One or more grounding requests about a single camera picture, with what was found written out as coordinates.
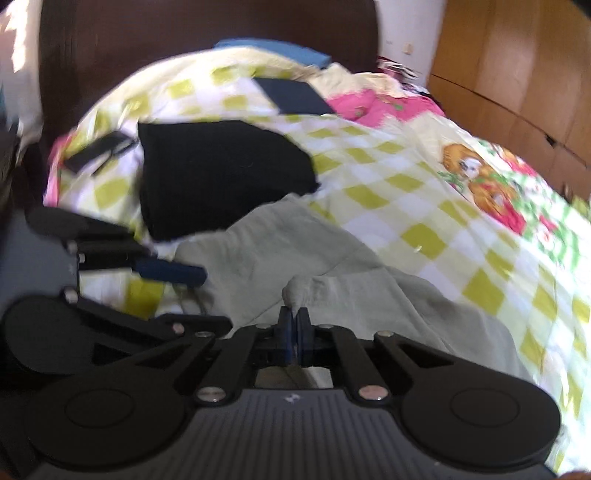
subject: blue pillow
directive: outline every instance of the blue pillow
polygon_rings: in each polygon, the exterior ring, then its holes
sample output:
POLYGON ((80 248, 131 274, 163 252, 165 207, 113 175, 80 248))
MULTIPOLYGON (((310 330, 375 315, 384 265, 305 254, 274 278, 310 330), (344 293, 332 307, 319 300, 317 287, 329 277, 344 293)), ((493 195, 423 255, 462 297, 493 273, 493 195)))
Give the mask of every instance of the blue pillow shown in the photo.
POLYGON ((215 48, 223 47, 255 47, 278 53, 304 65, 316 65, 324 69, 330 65, 330 56, 311 48, 295 45, 278 40, 264 40, 262 38, 226 38, 217 42, 215 48))

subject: wooden headboard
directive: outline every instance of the wooden headboard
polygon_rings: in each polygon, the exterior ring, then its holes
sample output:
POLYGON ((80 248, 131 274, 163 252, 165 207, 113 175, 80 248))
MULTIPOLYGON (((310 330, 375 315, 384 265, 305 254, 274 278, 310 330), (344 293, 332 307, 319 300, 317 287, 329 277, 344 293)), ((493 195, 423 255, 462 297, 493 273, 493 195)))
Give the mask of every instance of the wooden headboard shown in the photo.
POLYGON ((290 41, 353 72, 372 71, 378 55, 374 0, 46 0, 39 40, 46 138, 67 132, 141 67, 231 37, 290 41))

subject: round black pad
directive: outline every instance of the round black pad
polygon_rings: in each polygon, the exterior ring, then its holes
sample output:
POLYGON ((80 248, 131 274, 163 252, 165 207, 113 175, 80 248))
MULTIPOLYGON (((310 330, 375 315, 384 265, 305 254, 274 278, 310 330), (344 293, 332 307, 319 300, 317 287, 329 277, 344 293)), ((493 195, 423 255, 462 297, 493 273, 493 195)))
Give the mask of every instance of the round black pad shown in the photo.
POLYGON ((431 454, 484 469, 543 463, 560 428, 558 407, 544 391, 458 364, 425 370, 401 414, 412 438, 431 454))
POLYGON ((42 390, 28 406, 25 428, 51 462, 108 469, 157 451, 183 419, 183 398, 163 371, 118 365, 42 390))
POLYGON ((14 358, 35 373, 72 375, 93 366, 92 331, 60 300, 26 297, 8 309, 3 327, 14 358))

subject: logo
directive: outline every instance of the logo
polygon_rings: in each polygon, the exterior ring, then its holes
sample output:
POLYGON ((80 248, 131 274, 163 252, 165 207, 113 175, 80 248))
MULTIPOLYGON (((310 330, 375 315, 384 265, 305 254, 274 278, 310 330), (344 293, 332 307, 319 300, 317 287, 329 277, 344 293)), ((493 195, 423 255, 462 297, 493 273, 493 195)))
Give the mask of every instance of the logo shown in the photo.
POLYGON ((297 401, 301 400, 301 397, 297 393, 292 393, 287 397, 283 397, 283 400, 288 401, 292 405, 295 404, 297 401))

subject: white wall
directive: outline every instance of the white wall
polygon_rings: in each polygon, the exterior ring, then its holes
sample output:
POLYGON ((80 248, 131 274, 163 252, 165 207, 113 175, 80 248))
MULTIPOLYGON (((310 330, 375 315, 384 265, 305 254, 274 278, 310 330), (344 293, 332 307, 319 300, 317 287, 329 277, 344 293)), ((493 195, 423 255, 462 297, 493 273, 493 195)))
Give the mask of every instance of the white wall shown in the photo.
POLYGON ((20 120, 24 143, 36 141, 43 126, 38 67, 42 6, 43 0, 14 0, 0 13, 0 84, 7 116, 20 120))
POLYGON ((380 55, 420 73, 425 85, 439 41, 446 0, 375 0, 380 27, 380 55), (402 52, 413 44, 412 55, 402 52))

